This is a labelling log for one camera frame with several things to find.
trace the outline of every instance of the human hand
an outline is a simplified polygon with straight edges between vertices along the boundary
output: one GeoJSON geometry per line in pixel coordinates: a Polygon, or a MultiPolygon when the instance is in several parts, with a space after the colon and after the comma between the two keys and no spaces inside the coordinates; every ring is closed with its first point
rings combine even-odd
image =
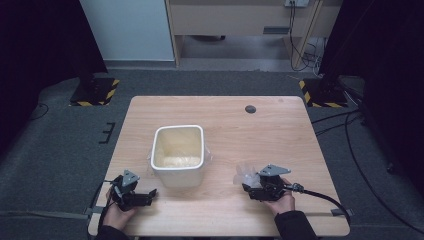
{"type": "MultiPolygon", "coordinates": [[[[106,198],[109,199],[110,190],[106,193],[106,198]]],[[[106,212],[103,219],[103,225],[108,225],[122,231],[128,221],[137,213],[137,208],[132,208],[123,212],[117,204],[112,203],[106,212]]]]}
{"type": "MultiPolygon", "coordinates": [[[[285,184],[291,184],[287,179],[281,179],[285,184]]],[[[275,202],[264,201],[264,203],[271,209],[274,216],[295,210],[295,199],[291,191],[285,191],[283,196],[275,202]]]]}

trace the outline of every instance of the sleeve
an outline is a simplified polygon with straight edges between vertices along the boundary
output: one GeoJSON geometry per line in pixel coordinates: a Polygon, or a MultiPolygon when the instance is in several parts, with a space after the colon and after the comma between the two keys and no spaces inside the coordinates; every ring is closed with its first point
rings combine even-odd
{"type": "Polygon", "coordinates": [[[290,211],[275,216],[275,224],[278,232],[284,240],[301,239],[316,240],[314,230],[309,224],[305,213],[301,211],[290,211]]]}
{"type": "Polygon", "coordinates": [[[95,240],[128,240],[128,237],[116,228],[103,225],[95,240]]]}

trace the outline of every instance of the white container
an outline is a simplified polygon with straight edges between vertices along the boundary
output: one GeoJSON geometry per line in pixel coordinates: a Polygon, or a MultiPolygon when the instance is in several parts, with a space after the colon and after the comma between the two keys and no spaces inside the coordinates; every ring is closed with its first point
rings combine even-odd
{"type": "Polygon", "coordinates": [[[155,133],[150,163],[165,187],[195,187],[203,179],[204,155],[202,127],[166,126],[155,133]]]}

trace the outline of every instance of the table top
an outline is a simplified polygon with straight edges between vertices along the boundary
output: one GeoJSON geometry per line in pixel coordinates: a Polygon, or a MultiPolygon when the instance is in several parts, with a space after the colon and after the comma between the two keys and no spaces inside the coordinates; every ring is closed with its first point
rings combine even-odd
{"type": "MultiPolygon", "coordinates": [[[[283,175],[305,189],[338,199],[303,100],[283,96],[137,96],[129,106],[105,180],[125,169],[141,179],[136,193],[158,190],[151,206],[141,207],[128,223],[131,236],[279,236],[273,215],[233,184],[236,166],[261,170],[268,164],[292,170],[283,175]],[[247,113],[252,105],[255,113],[247,113]],[[162,126],[199,125],[212,159],[200,186],[165,188],[150,167],[154,134],[162,126]]],[[[97,206],[105,206],[110,185],[101,189],[97,206]]],[[[294,193],[296,209],[305,212],[318,236],[344,236],[349,226],[334,217],[332,203],[294,193]]],[[[89,232],[97,234],[100,215],[89,232]]]]}

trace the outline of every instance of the grey carpet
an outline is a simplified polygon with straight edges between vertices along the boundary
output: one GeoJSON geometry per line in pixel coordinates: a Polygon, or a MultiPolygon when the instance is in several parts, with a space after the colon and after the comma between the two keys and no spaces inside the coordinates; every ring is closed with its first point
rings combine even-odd
{"type": "MultiPolygon", "coordinates": [[[[70,79],[40,94],[45,105],[0,159],[0,211],[58,211],[82,213],[103,180],[125,114],[137,95],[295,95],[302,96],[298,81],[311,73],[204,72],[113,70],[121,82],[108,106],[70,107],[78,85],[70,79]],[[116,127],[108,144],[104,130],[116,127]]],[[[307,108],[311,120],[354,110],[307,108]]],[[[322,129],[344,122],[344,117],[317,124],[322,129]]],[[[387,162],[366,126],[355,121],[348,127],[352,147],[375,192],[403,219],[424,230],[424,202],[402,174],[386,172],[387,162]]],[[[346,141],[344,128],[318,137],[342,204],[353,209],[351,233],[334,239],[424,239],[394,218],[371,193],[359,174],[346,141]]],[[[0,217],[0,239],[87,239],[86,221],[39,217],[0,217]]]]}

